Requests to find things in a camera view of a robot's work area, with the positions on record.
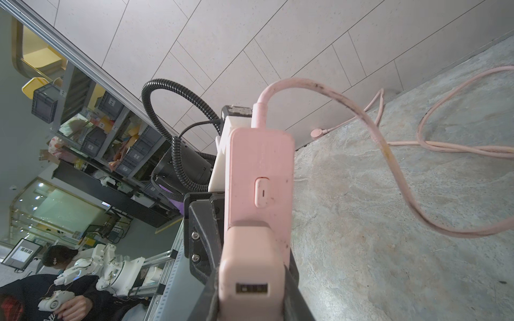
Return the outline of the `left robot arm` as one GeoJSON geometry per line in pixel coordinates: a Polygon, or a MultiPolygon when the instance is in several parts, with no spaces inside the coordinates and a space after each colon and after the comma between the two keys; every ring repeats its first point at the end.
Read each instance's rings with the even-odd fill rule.
{"type": "Polygon", "coordinates": [[[190,273],[206,284],[220,264],[224,236],[224,194],[207,189],[216,156],[195,151],[186,145],[182,135],[173,135],[167,130],[151,103],[151,95],[157,90],[172,92],[192,103],[206,116],[205,124],[217,131],[221,131],[223,121],[197,94],[181,84],[157,78],[143,86],[144,110],[157,131],[171,144],[154,168],[151,183],[184,216],[184,254],[190,261],[190,273]]]}

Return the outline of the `beige power adapter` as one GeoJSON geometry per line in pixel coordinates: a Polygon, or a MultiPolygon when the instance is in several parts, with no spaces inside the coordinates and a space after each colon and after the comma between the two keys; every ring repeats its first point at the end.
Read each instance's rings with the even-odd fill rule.
{"type": "Polygon", "coordinates": [[[225,233],[219,276],[219,320],[283,320],[285,265],[268,226],[225,233]]]}

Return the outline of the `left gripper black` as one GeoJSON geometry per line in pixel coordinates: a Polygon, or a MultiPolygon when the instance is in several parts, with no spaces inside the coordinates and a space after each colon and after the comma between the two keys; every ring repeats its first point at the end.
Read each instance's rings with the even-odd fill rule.
{"type": "Polygon", "coordinates": [[[184,254],[191,275],[206,283],[220,265],[224,243],[223,193],[189,193],[184,199],[184,254]]]}

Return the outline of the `pink power strip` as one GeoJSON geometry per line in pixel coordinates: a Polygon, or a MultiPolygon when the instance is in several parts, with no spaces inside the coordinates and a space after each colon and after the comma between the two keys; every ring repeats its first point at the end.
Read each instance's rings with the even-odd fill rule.
{"type": "Polygon", "coordinates": [[[237,128],[230,135],[224,229],[263,221],[274,233],[285,266],[290,263],[294,139],[284,131],[237,128]]]}

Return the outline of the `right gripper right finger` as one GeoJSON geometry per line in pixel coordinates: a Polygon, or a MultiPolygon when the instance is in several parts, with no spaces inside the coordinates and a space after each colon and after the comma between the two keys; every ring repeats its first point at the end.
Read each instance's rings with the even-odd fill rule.
{"type": "Polygon", "coordinates": [[[293,252],[290,253],[289,267],[285,274],[285,321],[315,321],[315,318],[303,298],[299,288],[299,272],[293,252]]]}

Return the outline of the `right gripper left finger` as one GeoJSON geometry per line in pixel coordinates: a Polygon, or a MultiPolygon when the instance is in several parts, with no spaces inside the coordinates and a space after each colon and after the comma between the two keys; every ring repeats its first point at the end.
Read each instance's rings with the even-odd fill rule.
{"type": "Polygon", "coordinates": [[[215,321],[219,312],[218,277],[211,276],[199,298],[198,320],[215,321]]]}

